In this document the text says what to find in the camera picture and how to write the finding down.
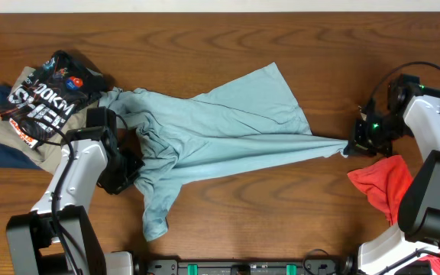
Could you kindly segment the light blue t-shirt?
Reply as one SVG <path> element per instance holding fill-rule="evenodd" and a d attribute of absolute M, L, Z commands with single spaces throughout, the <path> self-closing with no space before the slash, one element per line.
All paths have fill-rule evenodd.
<path fill-rule="evenodd" d="M 311 132 L 275 63 L 190 99 L 114 88 L 99 103 L 138 137 L 135 186 L 147 241 L 167 233 L 167 214 L 187 183 L 330 157 L 347 144 Z"/>

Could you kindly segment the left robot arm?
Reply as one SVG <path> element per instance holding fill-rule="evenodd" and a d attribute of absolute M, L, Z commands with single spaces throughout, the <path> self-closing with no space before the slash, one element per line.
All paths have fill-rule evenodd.
<path fill-rule="evenodd" d="M 141 162 L 120 151 L 108 126 L 71 130 L 46 192 L 6 226 L 16 274 L 133 274 L 128 251 L 104 253 L 89 220 L 95 188 L 118 195 L 137 178 Z"/>

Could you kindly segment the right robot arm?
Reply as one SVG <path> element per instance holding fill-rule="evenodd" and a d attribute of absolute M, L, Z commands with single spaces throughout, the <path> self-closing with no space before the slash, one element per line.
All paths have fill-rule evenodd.
<path fill-rule="evenodd" d="M 440 90 L 405 82 L 387 90 L 388 114 L 371 99 L 351 133 L 347 155 L 391 156 L 392 143 L 415 138 L 423 165 L 396 204 L 397 221 L 363 243 L 341 266 L 342 274 L 429 274 L 424 256 L 440 258 Z"/>

